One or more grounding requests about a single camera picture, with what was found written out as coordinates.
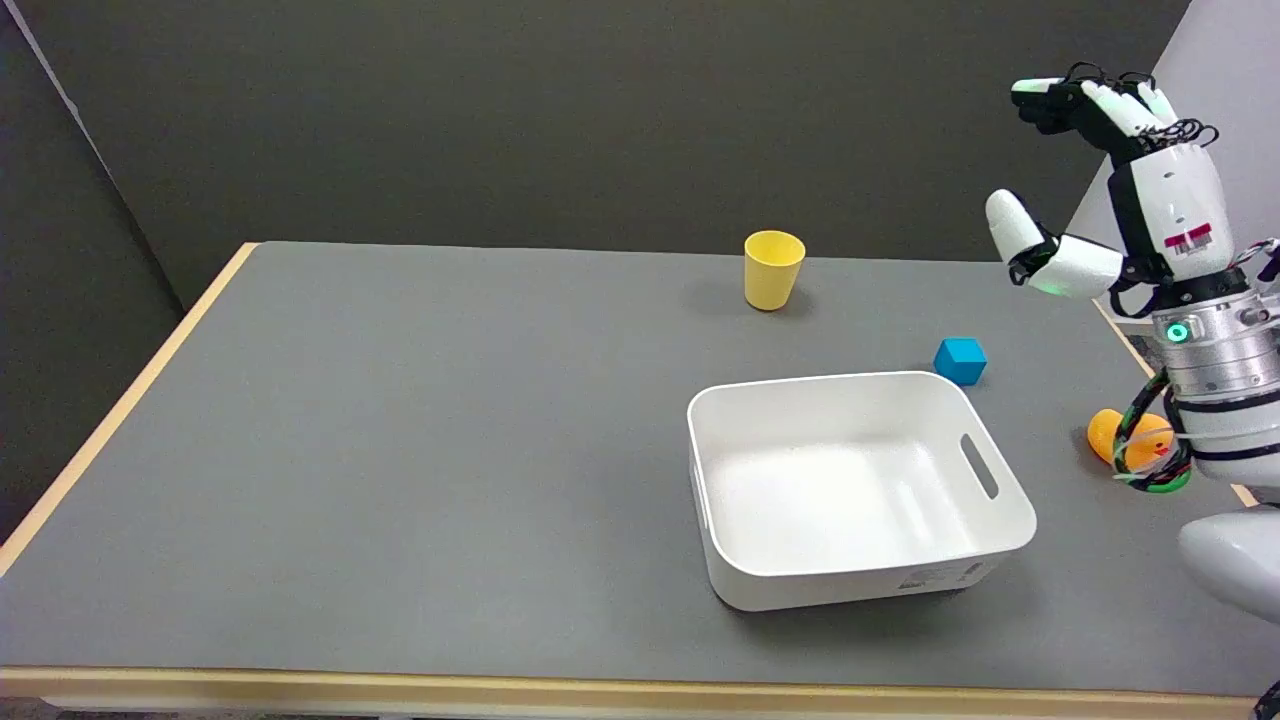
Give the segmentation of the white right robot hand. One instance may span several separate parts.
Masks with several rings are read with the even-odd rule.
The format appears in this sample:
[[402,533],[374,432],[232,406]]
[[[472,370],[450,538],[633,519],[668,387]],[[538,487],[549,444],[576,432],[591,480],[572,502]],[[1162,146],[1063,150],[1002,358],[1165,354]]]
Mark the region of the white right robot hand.
[[1119,316],[1135,319],[1248,288],[1207,150],[1219,132],[1179,117],[1153,76],[1110,76],[1079,61],[1064,77],[1016,81],[1010,99],[1039,133],[1075,132],[1107,155],[1123,242],[1116,250],[1055,233],[1018,193],[996,190],[986,218],[1012,284],[1066,299],[1107,296]]

